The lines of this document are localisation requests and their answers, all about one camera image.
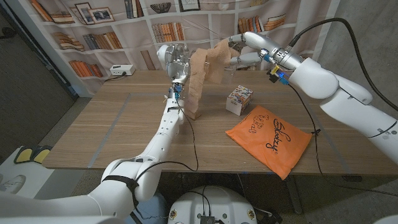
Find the orange bag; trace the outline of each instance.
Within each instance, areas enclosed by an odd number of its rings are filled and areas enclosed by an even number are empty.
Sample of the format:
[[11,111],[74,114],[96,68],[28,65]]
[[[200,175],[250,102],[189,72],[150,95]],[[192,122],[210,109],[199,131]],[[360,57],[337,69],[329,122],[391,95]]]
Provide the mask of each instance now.
[[225,133],[282,180],[299,161],[312,136],[261,106]]

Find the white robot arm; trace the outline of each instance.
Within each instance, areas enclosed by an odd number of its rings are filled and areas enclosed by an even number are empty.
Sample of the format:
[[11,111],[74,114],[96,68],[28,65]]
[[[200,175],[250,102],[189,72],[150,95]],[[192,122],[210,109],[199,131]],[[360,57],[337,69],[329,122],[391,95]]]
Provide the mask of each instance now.
[[[257,58],[261,58],[293,71],[289,82],[311,98],[324,99],[320,107],[326,114],[365,135],[398,164],[397,120],[369,105],[373,98],[365,88],[321,68],[319,63],[310,58],[304,60],[283,49],[264,35],[245,32],[231,36],[229,41],[243,42],[258,50],[258,53],[250,53],[253,62],[257,63]],[[239,62],[238,58],[231,59],[231,63],[236,62]]]
[[59,222],[71,221],[70,217],[81,217],[81,223],[87,223],[84,216],[123,219],[130,215],[138,202],[152,198],[162,172],[162,164],[153,165],[165,161],[172,139],[178,134],[179,126],[183,124],[184,102],[180,100],[180,95],[190,75],[189,53],[186,47],[165,45],[162,50],[164,51],[160,51],[159,57],[167,62],[172,87],[169,89],[160,126],[144,152],[130,159],[118,159],[110,163],[99,186],[88,195],[34,200],[0,192],[0,200],[3,202],[0,204],[0,217],[20,217],[21,220],[23,217],[58,217]]

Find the bookshelf backdrop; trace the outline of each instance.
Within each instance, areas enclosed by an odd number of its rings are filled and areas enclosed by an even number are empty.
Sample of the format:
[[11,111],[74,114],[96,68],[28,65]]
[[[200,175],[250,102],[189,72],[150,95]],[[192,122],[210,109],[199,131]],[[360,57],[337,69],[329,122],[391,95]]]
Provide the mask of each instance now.
[[[93,94],[114,64],[164,69],[163,44],[209,49],[246,31],[282,46],[306,26],[333,17],[339,0],[19,0],[48,43]],[[328,27],[305,34],[294,50],[317,59]],[[251,52],[248,47],[243,53]]]

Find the bowl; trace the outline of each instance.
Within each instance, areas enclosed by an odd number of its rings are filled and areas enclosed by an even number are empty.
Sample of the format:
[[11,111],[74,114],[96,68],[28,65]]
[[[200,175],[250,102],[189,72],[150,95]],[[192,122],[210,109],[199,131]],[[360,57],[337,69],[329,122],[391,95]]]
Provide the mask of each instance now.
[[153,9],[156,13],[165,13],[169,12],[170,7],[172,6],[171,2],[159,3],[159,4],[151,4],[150,8]]

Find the picture frame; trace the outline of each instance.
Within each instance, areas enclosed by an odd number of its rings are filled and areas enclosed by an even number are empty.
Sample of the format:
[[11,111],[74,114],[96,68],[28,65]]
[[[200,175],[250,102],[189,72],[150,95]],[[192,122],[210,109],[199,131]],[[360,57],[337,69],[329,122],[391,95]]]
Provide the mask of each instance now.
[[85,20],[82,18],[79,10],[77,8],[71,7],[70,10],[74,13],[74,15],[79,19],[82,24],[86,24]]
[[114,17],[109,7],[90,9],[88,11],[96,24],[114,21]]
[[178,0],[181,12],[200,10],[199,0]]
[[75,4],[75,6],[76,6],[78,12],[80,13],[81,17],[83,18],[84,22],[87,25],[95,24],[93,18],[91,17],[90,12],[89,12],[89,10],[91,9],[91,6],[88,2]]

